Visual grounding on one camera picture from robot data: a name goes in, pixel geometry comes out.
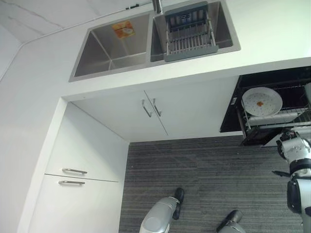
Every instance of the faucet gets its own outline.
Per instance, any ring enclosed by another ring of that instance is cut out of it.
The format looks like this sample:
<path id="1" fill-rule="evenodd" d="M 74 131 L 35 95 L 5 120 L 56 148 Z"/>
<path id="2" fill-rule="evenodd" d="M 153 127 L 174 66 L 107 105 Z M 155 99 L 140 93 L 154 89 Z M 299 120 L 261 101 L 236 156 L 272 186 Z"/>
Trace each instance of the faucet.
<path id="1" fill-rule="evenodd" d="M 162 2 L 161 2 L 161 0 L 152 0 L 152 4 L 154 6 L 154 11 L 157 14 L 162 14 Z"/>

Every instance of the kitchen counter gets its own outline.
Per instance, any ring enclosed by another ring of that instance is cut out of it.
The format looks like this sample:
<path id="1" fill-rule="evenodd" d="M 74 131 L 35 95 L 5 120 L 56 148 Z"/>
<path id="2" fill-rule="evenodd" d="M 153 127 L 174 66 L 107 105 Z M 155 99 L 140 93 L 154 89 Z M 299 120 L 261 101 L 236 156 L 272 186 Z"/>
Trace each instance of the kitchen counter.
<path id="1" fill-rule="evenodd" d="M 240 51 L 68 82 L 88 28 L 150 11 L 151 4 L 25 44 L 0 83 L 0 181 L 5 190 L 0 196 L 0 231 L 16 232 L 20 222 L 18 232 L 27 232 L 66 107 L 60 97 L 72 101 L 99 93 L 124 93 L 311 64 L 309 0 L 228 0 L 227 5 Z"/>

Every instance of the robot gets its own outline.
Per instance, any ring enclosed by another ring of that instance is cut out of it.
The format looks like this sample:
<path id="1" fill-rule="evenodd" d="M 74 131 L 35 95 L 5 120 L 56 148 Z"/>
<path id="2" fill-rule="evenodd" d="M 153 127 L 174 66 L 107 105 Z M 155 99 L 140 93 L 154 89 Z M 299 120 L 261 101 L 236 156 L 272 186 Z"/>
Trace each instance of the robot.
<path id="1" fill-rule="evenodd" d="M 300 214 L 303 232 L 311 233 L 311 145 L 294 131 L 284 132 L 276 143 L 279 155 L 290 167 L 290 173 L 273 173 L 290 178 L 287 183 L 287 206 L 292 212 Z"/>
<path id="2" fill-rule="evenodd" d="M 287 205 L 300 214 L 303 232 L 311 233 L 311 145 L 297 132 L 286 131 L 277 143 L 280 156 L 287 161 L 290 173 L 273 171 L 276 175 L 289 177 Z M 184 190 L 177 188 L 173 197 L 162 198 L 148 212 L 139 233 L 168 233 L 172 219 L 179 219 Z M 245 233 L 239 225 L 241 211 L 232 211 L 217 227 L 217 233 Z"/>
<path id="3" fill-rule="evenodd" d="M 144 218 L 139 233 L 168 233 L 172 219 L 178 220 L 184 190 L 177 188 L 173 197 L 159 200 Z M 245 233 L 238 224 L 242 218 L 241 211 L 232 211 L 218 226 L 218 233 Z"/>

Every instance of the dish drying rack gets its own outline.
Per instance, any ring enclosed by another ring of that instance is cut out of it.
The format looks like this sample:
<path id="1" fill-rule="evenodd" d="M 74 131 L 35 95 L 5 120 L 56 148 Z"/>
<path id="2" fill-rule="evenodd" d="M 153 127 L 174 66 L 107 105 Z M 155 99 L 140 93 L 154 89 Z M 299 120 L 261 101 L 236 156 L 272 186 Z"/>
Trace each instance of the dish drying rack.
<path id="1" fill-rule="evenodd" d="M 245 131 L 253 127 L 261 129 L 294 128 L 311 126 L 311 106 L 308 103 L 304 85 L 273 88 L 283 99 L 279 113 L 272 116 L 252 116 L 242 108 L 239 119 L 243 120 Z"/>
<path id="2" fill-rule="evenodd" d="M 166 62 L 217 52 L 206 2 L 165 13 Z"/>

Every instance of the floor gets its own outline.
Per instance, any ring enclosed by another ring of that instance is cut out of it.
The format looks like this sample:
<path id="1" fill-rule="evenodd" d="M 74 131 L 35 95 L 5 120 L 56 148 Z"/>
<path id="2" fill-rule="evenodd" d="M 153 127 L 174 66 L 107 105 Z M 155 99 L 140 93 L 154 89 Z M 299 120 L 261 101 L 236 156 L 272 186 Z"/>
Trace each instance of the floor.
<path id="1" fill-rule="evenodd" d="M 130 144 L 119 233 L 138 233 L 151 207 L 185 190 L 171 233 L 214 233 L 234 209 L 247 233 L 301 233 L 301 219 L 287 208 L 288 171 L 275 147 L 240 147 L 240 136 Z"/>

